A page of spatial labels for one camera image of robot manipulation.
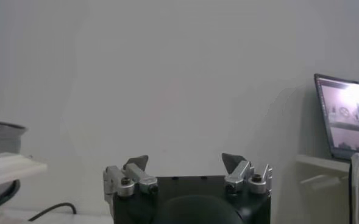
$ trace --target table surface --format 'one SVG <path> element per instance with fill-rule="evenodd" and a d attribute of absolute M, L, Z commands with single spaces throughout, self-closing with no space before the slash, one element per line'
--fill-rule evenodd
<path fill-rule="evenodd" d="M 28 220 L 36 215 L 36 211 L 20 211 L 14 209 L 6 209 L 4 215 L 12 219 Z M 74 215 L 65 213 L 49 212 L 36 221 L 34 224 L 113 224 L 112 217 L 109 215 L 93 216 L 93 215 Z"/>

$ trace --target white wall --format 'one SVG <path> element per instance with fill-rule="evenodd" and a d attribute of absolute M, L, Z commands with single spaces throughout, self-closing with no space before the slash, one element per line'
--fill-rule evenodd
<path fill-rule="evenodd" d="M 295 154 L 328 153 L 316 72 L 359 80 L 359 0 L 0 0 L 0 120 L 49 165 L 11 206 L 108 214 L 105 166 L 219 175 L 230 152 L 275 167 L 274 223 L 347 223 L 345 186 L 297 186 L 320 170 Z"/>

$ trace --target bolt head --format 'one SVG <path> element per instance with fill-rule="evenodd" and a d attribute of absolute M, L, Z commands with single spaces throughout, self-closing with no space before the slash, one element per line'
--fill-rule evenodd
<path fill-rule="evenodd" d="M 121 179 L 121 185 L 125 186 L 125 185 L 128 185 L 130 184 L 130 178 L 129 177 L 123 177 Z"/>
<path fill-rule="evenodd" d="M 149 193 L 151 193 L 151 194 L 157 194 L 159 191 L 159 188 L 158 188 L 158 186 L 153 185 L 153 186 L 150 186 L 148 190 L 149 190 Z"/>
<path fill-rule="evenodd" d="M 234 194 L 235 188 L 231 184 L 228 184 L 228 185 L 226 185 L 226 191 L 228 194 Z"/>
<path fill-rule="evenodd" d="M 255 174 L 254 176 L 252 176 L 252 181 L 253 181 L 254 183 L 260 183 L 260 182 L 262 182 L 262 177 L 261 177 L 261 175 Z"/>

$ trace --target black object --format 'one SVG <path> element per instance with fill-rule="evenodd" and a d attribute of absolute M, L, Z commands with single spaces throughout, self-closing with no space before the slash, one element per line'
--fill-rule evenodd
<path fill-rule="evenodd" d="M 159 191 L 143 194 L 135 186 L 128 198 L 116 194 L 115 224 L 270 224 L 271 197 L 224 189 L 224 176 L 157 177 Z"/>
<path fill-rule="evenodd" d="M 315 74 L 315 84 L 331 154 L 350 160 L 359 152 L 359 82 Z M 355 136 L 355 140 L 349 142 L 343 136 Z"/>
<path fill-rule="evenodd" d="M 349 224 L 352 223 L 353 208 L 352 208 L 352 163 L 350 162 L 349 168 Z"/>
<path fill-rule="evenodd" d="M 50 207 L 50 208 L 45 209 L 44 211 L 42 211 L 42 212 L 38 213 L 37 215 L 31 217 L 28 221 L 29 221 L 29 222 L 33 222 L 33 221 L 35 221 L 36 219 L 40 218 L 41 216 L 45 215 L 46 213 L 50 212 L 51 210 L 57 209 L 57 208 L 63 207 L 63 206 L 68 206 L 68 207 L 70 207 L 70 208 L 72 209 L 73 214 L 74 214 L 74 215 L 77 214 L 77 211 L 76 211 L 75 206 L 74 206 L 73 204 L 71 204 L 71 203 L 65 202 L 65 203 L 60 203 L 60 204 L 57 204 L 57 205 L 54 205 L 54 206 L 52 206 L 52 207 Z"/>
<path fill-rule="evenodd" d="M 20 190 L 21 184 L 19 180 L 13 181 L 11 186 L 0 195 L 0 206 L 8 202 Z"/>

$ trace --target white shelf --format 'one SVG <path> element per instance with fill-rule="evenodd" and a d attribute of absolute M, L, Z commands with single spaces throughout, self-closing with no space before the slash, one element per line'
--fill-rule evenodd
<path fill-rule="evenodd" d="M 299 163 L 309 164 L 312 166 L 322 167 L 330 170 L 338 170 L 342 172 L 349 172 L 350 164 L 345 162 L 339 162 L 332 159 L 322 159 L 313 156 L 307 156 L 298 154 L 296 161 Z"/>
<path fill-rule="evenodd" d="M 47 165 L 19 154 L 0 153 L 0 184 L 44 172 Z"/>

